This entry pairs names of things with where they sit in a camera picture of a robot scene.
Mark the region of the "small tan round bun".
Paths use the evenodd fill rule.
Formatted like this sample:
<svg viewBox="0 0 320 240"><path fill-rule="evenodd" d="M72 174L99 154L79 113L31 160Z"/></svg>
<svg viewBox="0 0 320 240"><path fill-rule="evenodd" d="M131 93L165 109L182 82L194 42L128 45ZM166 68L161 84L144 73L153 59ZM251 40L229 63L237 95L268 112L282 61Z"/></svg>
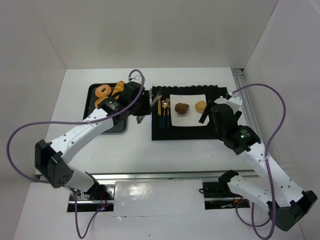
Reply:
<svg viewBox="0 0 320 240"><path fill-rule="evenodd" d="M202 114L202 113L204 112L206 106L207 106L207 103L206 103L205 101L199 101L199 102L197 102L197 103L195 104L195 110L196 110L198 113Z"/></svg>

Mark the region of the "metal tongs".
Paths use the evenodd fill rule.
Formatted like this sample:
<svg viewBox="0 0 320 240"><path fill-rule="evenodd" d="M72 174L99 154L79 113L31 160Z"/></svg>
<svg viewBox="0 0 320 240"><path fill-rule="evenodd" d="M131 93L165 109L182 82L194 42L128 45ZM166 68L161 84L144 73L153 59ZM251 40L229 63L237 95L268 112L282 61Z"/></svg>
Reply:
<svg viewBox="0 0 320 240"><path fill-rule="evenodd" d="M142 115L139 115L136 117L137 124L141 124L144 118L148 115L152 114L153 106L157 103L158 100L162 97L162 88L159 87L153 87L148 91L148 105L147 105L147 111L145 111Z"/></svg>

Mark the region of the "brown chocolate bread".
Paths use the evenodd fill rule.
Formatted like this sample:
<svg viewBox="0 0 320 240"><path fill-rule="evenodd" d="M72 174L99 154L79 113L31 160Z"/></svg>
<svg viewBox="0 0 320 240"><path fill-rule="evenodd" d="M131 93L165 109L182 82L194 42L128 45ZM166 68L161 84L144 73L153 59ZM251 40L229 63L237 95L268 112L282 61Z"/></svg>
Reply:
<svg viewBox="0 0 320 240"><path fill-rule="evenodd" d="M174 110L176 113L180 115L185 115L189 110L189 105L186 103L179 102L174 106Z"/></svg>

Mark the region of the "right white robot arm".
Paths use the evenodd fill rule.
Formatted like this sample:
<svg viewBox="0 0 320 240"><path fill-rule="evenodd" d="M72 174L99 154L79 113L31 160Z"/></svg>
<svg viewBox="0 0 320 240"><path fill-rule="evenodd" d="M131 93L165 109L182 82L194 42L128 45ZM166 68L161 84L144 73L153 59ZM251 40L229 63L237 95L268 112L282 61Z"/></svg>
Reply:
<svg viewBox="0 0 320 240"><path fill-rule="evenodd" d="M272 222L287 232L310 211L318 197L311 190L303 190L270 155L264 155L266 147L258 135L249 126L238 124L241 114L239 110L233 111L227 102L210 101L199 122L209 119L218 139L271 186L261 187L234 170L225 172L218 182L264 209Z"/></svg>

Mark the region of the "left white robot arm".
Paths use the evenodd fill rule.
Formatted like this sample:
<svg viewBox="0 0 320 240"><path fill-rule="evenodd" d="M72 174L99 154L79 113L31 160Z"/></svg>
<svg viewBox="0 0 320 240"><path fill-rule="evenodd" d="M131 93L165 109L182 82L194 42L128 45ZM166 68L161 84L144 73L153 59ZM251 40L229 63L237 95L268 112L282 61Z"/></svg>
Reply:
<svg viewBox="0 0 320 240"><path fill-rule="evenodd" d="M128 116L151 114L149 91L139 83L130 81L124 90L102 100L81 124L64 135L35 144L35 167L53 188L78 190L93 199L106 189L88 172L72 166L73 157L89 142Z"/></svg>

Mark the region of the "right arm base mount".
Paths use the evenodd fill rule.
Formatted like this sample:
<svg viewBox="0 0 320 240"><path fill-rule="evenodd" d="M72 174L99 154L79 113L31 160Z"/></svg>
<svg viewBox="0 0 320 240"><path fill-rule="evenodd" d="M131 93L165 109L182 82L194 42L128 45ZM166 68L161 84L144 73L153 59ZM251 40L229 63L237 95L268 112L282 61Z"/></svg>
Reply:
<svg viewBox="0 0 320 240"><path fill-rule="evenodd" d="M219 182L203 182L202 188L198 190L204 197L206 210L249 208L248 200L238 194L232 193L229 188Z"/></svg>

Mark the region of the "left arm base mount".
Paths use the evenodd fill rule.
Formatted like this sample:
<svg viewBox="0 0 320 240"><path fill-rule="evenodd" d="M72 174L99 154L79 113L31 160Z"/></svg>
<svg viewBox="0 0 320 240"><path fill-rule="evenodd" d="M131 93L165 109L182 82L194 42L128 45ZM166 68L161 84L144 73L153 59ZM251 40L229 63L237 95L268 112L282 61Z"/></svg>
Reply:
<svg viewBox="0 0 320 240"><path fill-rule="evenodd" d="M93 213L96 210L100 212L113 212L114 211L114 198L116 190L115 180L102 180L99 181L101 185L93 196L85 194L80 190L75 190L75 196L71 192L69 195L67 212L75 212L75 201L77 201L77 211L85 213Z"/></svg>

